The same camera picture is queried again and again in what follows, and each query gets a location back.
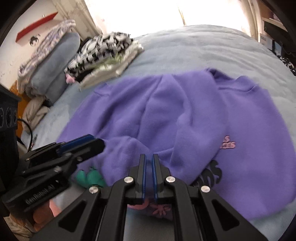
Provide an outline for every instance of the shelf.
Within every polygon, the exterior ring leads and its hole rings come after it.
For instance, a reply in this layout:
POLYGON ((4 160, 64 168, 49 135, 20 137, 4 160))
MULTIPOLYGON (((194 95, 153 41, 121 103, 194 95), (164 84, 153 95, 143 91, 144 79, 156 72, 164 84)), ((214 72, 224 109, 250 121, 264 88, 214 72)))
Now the shelf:
POLYGON ((287 31, 286 28, 284 27, 284 25, 281 22, 277 21, 277 20, 274 20, 272 18, 269 18, 269 19, 268 18, 262 18, 262 20, 265 21, 265 22, 271 23, 271 24, 273 24, 273 25, 287 31))
POLYGON ((53 20, 53 18, 58 14, 59 12, 54 12, 48 16, 45 16, 44 18, 39 19, 38 21, 30 24, 28 27, 24 28, 22 31, 20 31, 17 34, 17 37, 15 39, 15 42, 19 41, 22 37, 24 37, 26 34, 30 33, 32 30, 36 29, 40 25, 47 23, 50 20, 53 20))

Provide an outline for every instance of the black device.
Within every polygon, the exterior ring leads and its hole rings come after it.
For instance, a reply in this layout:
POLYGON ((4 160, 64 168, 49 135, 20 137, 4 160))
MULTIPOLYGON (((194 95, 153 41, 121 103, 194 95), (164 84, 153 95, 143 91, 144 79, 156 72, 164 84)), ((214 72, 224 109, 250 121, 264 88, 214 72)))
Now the black device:
POLYGON ((0 193, 9 186, 19 162, 15 131, 20 100, 0 85, 0 193))
MULTIPOLYGON (((22 161, 30 164, 20 173, 23 181, 2 196, 3 203, 15 217, 31 222, 38 206, 69 187, 69 176, 77 164, 104 147, 102 140, 87 135, 27 153, 22 161)), ((176 241, 267 240, 210 187, 188 186, 171 176, 156 154, 152 178, 155 202, 172 205, 176 241)), ((143 204, 145 184, 146 156, 142 154, 127 177, 111 187, 90 187, 31 241, 122 240, 127 205, 143 204)))

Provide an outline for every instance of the black and white patterned clothing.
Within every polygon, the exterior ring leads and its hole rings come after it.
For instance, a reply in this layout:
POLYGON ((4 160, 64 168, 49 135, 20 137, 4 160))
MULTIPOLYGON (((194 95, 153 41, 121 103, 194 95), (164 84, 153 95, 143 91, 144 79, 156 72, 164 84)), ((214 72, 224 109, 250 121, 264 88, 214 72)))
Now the black and white patterned clothing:
POLYGON ((133 39, 129 34, 120 32, 95 36, 82 47, 64 72, 77 78, 81 73, 94 69, 106 59, 114 58, 127 49, 132 42, 133 39))
POLYGON ((293 75, 296 76, 296 68, 291 63, 291 61, 288 58, 282 57, 280 55, 278 55, 277 57, 284 63, 284 65, 286 65, 291 70, 291 72, 293 73, 293 75))

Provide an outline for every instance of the pink cloth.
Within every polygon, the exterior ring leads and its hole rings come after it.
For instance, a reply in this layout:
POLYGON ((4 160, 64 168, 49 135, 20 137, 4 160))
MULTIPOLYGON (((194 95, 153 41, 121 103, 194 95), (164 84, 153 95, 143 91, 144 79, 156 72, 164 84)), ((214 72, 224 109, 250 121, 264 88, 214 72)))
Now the pink cloth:
POLYGON ((71 75, 69 74, 66 74, 66 83, 67 84, 74 84, 76 81, 75 81, 75 78, 72 77, 71 75))
POLYGON ((135 210, 143 210, 146 207, 148 207, 148 205, 149 205, 149 199, 145 198, 145 201, 144 201, 143 204, 141 204, 141 205, 128 205, 128 207, 131 208, 131 209, 135 209, 135 210))
POLYGON ((49 207, 55 217, 61 213, 61 210, 56 206, 53 200, 49 200, 49 207))

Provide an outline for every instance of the green plush toy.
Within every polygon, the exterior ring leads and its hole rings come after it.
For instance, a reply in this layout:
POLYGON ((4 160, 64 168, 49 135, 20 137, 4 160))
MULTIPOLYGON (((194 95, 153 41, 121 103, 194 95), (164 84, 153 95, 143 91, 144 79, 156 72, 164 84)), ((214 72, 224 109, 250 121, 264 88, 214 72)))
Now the green plush toy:
POLYGON ((98 172, 98 170, 96 170, 93 167, 90 168, 87 174, 85 174, 85 171, 83 170, 78 171, 75 179, 79 185, 85 188, 89 188, 91 186, 99 186, 99 187, 107 186, 102 175, 98 172))

